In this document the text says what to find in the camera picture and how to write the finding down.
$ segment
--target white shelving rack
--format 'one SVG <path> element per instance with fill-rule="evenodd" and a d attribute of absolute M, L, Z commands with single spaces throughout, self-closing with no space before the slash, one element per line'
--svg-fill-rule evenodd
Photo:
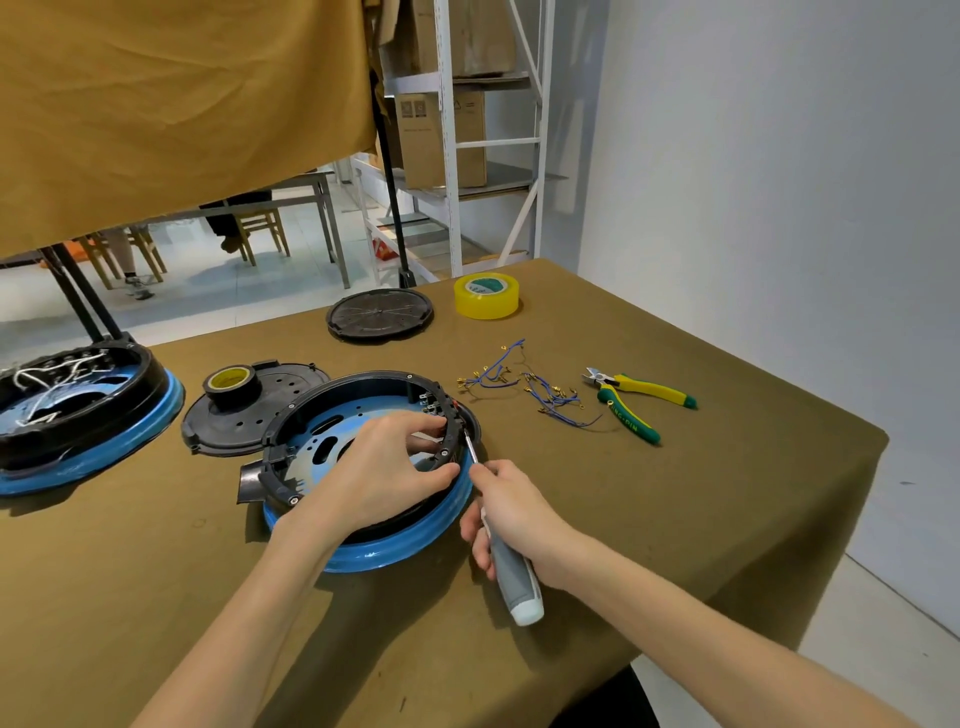
<path fill-rule="evenodd" d="M 437 93 L 440 96 L 442 137 L 444 143 L 444 188 L 410 189 L 405 183 L 402 170 L 395 169 L 396 189 L 406 192 L 414 200 L 413 216 L 402 216 L 403 237 L 410 269 L 426 281 L 458 278 L 467 273 L 479 273 L 503 265 L 520 262 L 529 257 L 540 256 L 543 227 L 543 187 L 546 174 L 546 135 L 550 110 L 550 73 L 553 64 L 553 25 L 555 0 L 540 0 L 538 13 L 538 42 L 536 57 L 527 41 L 516 0 L 506 0 L 510 16 L 519 40 L 519 60 L 525 71 L 489 78 L 458 78 L 452 76 L 450 59 L 450 21 L 448 0 L 434 0 L 434 17 L 437 33 L 437 67 L 435 73 L 386 79 L 388 96 L 401 93 Z M 483 91 L 529 89 L 534 102 L 533 135 L 509 139 L 486 139 L 483 141 L 457 142 L 453 118 L 453 90 L 457 88 Z M 497 162 L 487 163 L 487 184 L 483 187 L 461 188 L 457 179 L 457 150 L 472 147 L 497 147 L 508 145 L 532 145 L 533 169 L 528 170 Z M 383 181 L 383 172 L 368 164 L 365 155 L 350 159 L 353 183 L 360 199 L 363 199 L 362 182 L 365 176 Z M 459 190 L 459 194 L 447 194 L 447 190 Z M 470 200 L 504 194 L 523 194 L 526 198 L 519 215 L 499 253 L 487 251 L 461 234 L 460 204 Z M 377 225 L 370 219 L 366 206 L 360 205 L 364 228 L 370 246 L 373 269 L 377 283 L 385 270 L 393 269 L 396 263 L 384 265 L 374 254 L 377 240 L 396 252 L 396 236 L 392 226 Z M 530 240 L 526 250 L 515 251 L 520 230 L 529 216 L 533 215 Z"/>

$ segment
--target white wall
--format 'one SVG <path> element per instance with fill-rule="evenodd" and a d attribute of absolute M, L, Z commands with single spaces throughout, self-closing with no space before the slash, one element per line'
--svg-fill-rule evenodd
<path fill-rule="evenodd" d="M 580 273 L 882 426 L 851 555 L 960 633 L 960 2 L 614 0 Z"/>

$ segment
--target roll of tape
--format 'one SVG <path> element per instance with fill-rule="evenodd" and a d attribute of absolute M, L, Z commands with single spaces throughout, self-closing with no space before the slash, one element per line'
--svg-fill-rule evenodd
<path fill-rule="evenodd" d="M 457 313 L 470 319 L 502 319 L 520 306 L 520 284 L 504 273 L 474 273 L 453 286 Z"/>

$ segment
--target black metal pole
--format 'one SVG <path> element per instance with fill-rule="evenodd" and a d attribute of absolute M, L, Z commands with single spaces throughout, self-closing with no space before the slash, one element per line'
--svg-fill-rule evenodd
<path fill-rule="evenodd" d="M 63 246 L 63 243 L 57 243 L 56 245 L 50 246 L 54 254 L 60 259 L 60 263 L 63 264 L 63 267 L 66 269 L 66 272 L 70 274 L 70 277 L 77 283 L 77 287 L 80 288 L 80 292 L 84 294 L 84 298 L 90 303 L 90 308 L 93 309 L 93 312 L 97 314 L 100 320 L 104 323 L 104 326 L 107 327 L 107 332 L 114 339 L 119 339 L 123 336 L 123 333 L 120 331 L 120 327 L 117 326 L 117 323 L 113 320 L 113 317 L 110 316 L 110 312 L 107 311 L 107 307 L 104 306 L 104 302 L 100 300 L 100 297 L 97 296 L 97 292 L 93 290 L 93 286 L 90 285 L 90 281 L 84 276 L 84 272 L 80 270 L 80 266 L 77 265 L 77 261 L 73 259 L 73 256 L 67 251 Z"/>
<path fill-rule="evenodd" d="M 74 313 L 77 314 L 80 323 L 84 325 L 87 335 L 94 344 L 99 344 L 104 340 L 104 335 L 100 333 L 96 322 L 93 320 L 93 317 L 90 316 L 90 312 L 86 310 L 86 306 L 77 293 L 77 290 L 73 287 L 73 283 L 70 282 L 70 278 L 63 272 L 63 267 L 60 265 L 57 256 L 54 255 L 53 250 L 50 248 L 40 248 L 40 254 L 43 255 L 43 259 L 47 261 L 47 267 L 50 268 L 50 273 L 53 274 L 54 280 L 57 282 L 60 290 L 63 291 L 63 295 L 66 296 Z"/>
<path fill-rule="evenodd" d="M 380 104 L 376 100 L 376 74 L 370 72 L 370 89 L 373 101 L 373 125 L 376 135 L 380 138 L 380 152 L 383 155 L 383 178 L 387 181 L 387 194 L 390 197 L 390 214 L 394 216 L 394 230 L 396 231 L 396 248 L 400 253 L 400 288 L 416 288 L 417 279 L 414 278 L 410 265 L 407 262 L 407 247 L 403 243 L 403 224 L 400 222 L 400 206 L 396 203 L 396 184 L 394 182 L 394 166 L 390 160 L 390 143 L 387 141 L 387 123 L 380 112 Z M 360 193 L 360 202 L 363 203 L 363 193 Z"/>

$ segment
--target white wire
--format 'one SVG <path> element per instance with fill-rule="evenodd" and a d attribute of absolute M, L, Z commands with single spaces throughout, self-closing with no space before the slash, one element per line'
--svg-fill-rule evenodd
<path fill-rule="evenodd" d="M 20 378 L 21 378 L 22 376 L 25 376 L 25 377 L 27 377 L 27 378 L 29 378 L 29 379 L 32 379 L 32 380 L 35 381 L 36 383 L 38 383 L 38 384 L 40 384 L 41 386 L 45 387 L 45 389 L 44 389 L 44 391 L 40 394 L 40 396 L 37 397 L 36 400 L 34 400 L 34 406 L 32 406 L 32 407 L 30 408 L 30 414 L 28 414 L 23 420 L 17 420 L 17 421 L 16 421 L 17 425 L 19 425 L 19 426 L 21 426 L 21 427 L 26 427 L 27 425 L 36 425 L 36 424 L 39 424 L 39 423 L 49 423 L 49 422 L 52 422 L 52 421 L 54 420 L 54 418 L 57 417 L 57 413 L 56 413 L 56 412 L 51 412 L 51 413 L 48 414 L 48 415 L 44 415 L 43 417 L 41 417 L 41 418 L 39 418 L 39 419 L 37 419 L 37 420 L 34 420 L 34 415 L 35 415 L 36 411 L 37 411 L 38 409 L 40 409 L 40 406 L 47 400 L 47 398 L 48 398 L 53 392 L 56 392 L 58 389 L 62 389 L 63 387 L 65 387 L 65 386 L 67 386 L 67 385 L 69 385 L 69 384 L 72 384 L 72 383 L 74 383 L 75 381 L 79 381 L 79 380 L 81 380 L 81 379 L 83 379 L 83 378 L 86 378 L 87 376 L 91 376 L 91 375 L 94 375 L 94 374 L 100 374 L 100 373 L 102 373 L 102 372 L 108 372 L 109 369 L 96 369 L 95 367 L 91 367 L 90 370 L 89 370 L 88 372 L 86 372 L 85 374 L 83 374 L 83 375 L 79 375 L 79 374 L 78 374 L 78 372 L 79 372 L 79 370 L 80 370 L 80 367 L 81 367 L 83 364 L 85 364 L 85 363 L 88 362 L 88 361 L 94 361 L 94 360 L 96 360 L 96 359 L 101 359 L 101 358 L 105 357 L 106 355 L 107 355 L 106 352 L 100 352 L 100 353 L 97 353 L 97 354 L 93 354 L 92 356 L 82 356 L 82 357 L 79 358 L 79 359 L 70 359 L 70 360 L 67 360 L 67 361 L 62 361 L 60 364 L 54 364 L 54 365 L 51 366 L 51 367 L 30 367 L 29 369 L 18 369 L 18 370 L 16 371 L 16 373 L 13 375 L 13 384 L 15 384 L 15 385 L 20 389 L 20 391 L 22 391 L 22 392 L 27 391 L 27 387 L 26 387 L 25 385 L 23 385 L 23 384 L 20 383 Z M 57 369 L 62 369 L 63 367 L 67 367 L 67 366 L 71 367 L 71 369 L 70 369 L 70 374 L 67 375 L 67 376 L 66 376 L 64 379 L 62 379 L 61 381 L 55 382 L 54 384 L 48 384 L 47 382 L 43 381 L 43 380 L 42 380 L 41 378 L 39 378 L 38 376 L 34 376 L 33 374 L 31 374 L 31 372 L 43 372 L 43 373 L 54 372 L 54 371 L 56 371 Z"/>

